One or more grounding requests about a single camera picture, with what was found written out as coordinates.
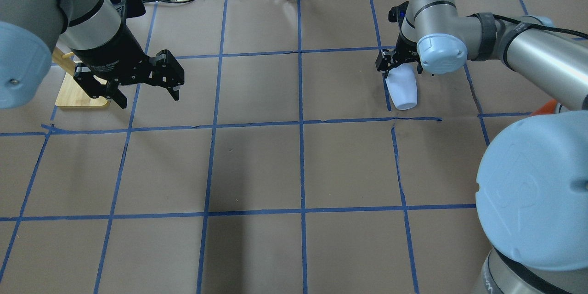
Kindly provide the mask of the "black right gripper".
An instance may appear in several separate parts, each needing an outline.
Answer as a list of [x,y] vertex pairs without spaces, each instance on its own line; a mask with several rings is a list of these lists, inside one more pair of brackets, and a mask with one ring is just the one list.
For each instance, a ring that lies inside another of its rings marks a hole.
[[406,17],[408,6],[395,6],[389,11],[389,22],[397,23],[399,36],[395,48],[381,49],[377,57],[377,71],[388,74],[393,68],[405,63],[417,63],[416,70],[419,75],[424,72],[417,52],[416,28]]

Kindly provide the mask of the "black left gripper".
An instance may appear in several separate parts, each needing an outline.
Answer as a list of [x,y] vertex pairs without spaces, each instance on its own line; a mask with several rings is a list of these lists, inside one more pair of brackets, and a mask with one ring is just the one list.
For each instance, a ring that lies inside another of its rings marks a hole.
[[92,99],[104,97],[127,108],[127,98],[119,86],[146,83],[166,89],[174,101],[179,101],[179,89],[185,84],[184,68],[167,49],[149,58],[126,25],[120,26],[104,45],[72,51],[85,65],[75,67],[73,78]]

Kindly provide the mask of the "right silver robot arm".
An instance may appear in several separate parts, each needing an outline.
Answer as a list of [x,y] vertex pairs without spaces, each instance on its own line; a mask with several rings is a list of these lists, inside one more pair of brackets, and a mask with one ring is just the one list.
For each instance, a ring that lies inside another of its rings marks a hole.
[[375,62],[393,106],[417,104],[417,74],[463,70],[487,149],[477,218],[491,251],[474,294],[587,292],[587,35],[548,17],[408,0],[389,10],[396,44]]

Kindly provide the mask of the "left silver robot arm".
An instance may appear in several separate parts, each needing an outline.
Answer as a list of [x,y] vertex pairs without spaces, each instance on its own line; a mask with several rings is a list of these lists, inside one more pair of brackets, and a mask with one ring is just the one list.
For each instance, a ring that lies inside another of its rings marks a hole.
[[147,55],[126,24],[144,0],[1,0],[1,108],[29,103],[59,41],[79,59],[72,78],[90,99],[127,107],[122,85],[162,87],[174,101],[185,71],[164,49]]

